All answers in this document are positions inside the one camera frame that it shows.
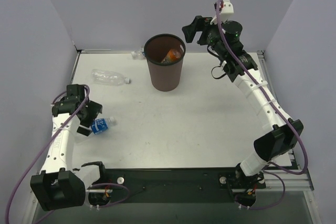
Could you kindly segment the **orange label plastic bottle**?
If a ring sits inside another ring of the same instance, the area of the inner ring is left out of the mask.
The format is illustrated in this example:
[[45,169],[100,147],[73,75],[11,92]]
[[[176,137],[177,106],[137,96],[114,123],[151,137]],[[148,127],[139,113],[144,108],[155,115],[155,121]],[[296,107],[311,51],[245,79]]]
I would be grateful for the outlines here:
[[161,61],[162,64],[170,64],[181,58],[181,53],[176,49],[171,49]]

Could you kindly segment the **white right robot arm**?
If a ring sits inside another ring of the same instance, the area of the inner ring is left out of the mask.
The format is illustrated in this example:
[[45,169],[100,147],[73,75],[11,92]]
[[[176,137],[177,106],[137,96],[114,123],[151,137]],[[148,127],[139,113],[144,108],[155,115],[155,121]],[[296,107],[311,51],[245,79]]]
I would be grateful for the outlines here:
[[243,93],[261,122],[264,135],[254,141],[253,152],[236,167],[237,179],[244,181],[257,176],[266,166],[275,165],[274,159],[296,144],[302,145],[303,124],[294,121],[268,89],[256,62],[240,42],[242,30],[236,21],[217,26],[211,18],[203,16],[196,16],[182,28],[187,43],[193,41],[197,32],[201,33],[197,44],[213,50],[225,75]]

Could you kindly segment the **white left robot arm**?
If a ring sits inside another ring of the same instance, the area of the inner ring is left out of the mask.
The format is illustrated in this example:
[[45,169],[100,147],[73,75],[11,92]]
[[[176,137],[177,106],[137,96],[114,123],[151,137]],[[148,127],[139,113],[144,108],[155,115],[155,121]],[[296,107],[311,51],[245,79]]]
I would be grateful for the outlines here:
[[30,187],[41,208],[52,211],[82,206],[90,186],[106,185],[108,175],[102,162],[72,164],[77,134],[89,136],[90,125],[102,113],[102,105],[89,99],[89,87],[70,84],[65,96],[52,105],[53,130],[47,157],[38,175],[30,179]]

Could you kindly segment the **blue label plastic bottle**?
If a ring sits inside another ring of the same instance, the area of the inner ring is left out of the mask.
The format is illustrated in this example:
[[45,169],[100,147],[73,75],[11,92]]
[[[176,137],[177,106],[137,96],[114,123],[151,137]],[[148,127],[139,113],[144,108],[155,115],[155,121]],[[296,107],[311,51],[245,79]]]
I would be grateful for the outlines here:
[[90,128],[94,135],[98,135],[107,131],[110,127],[115,126],[116,124],[116,119],[111,116],[108,118],[95,119]]

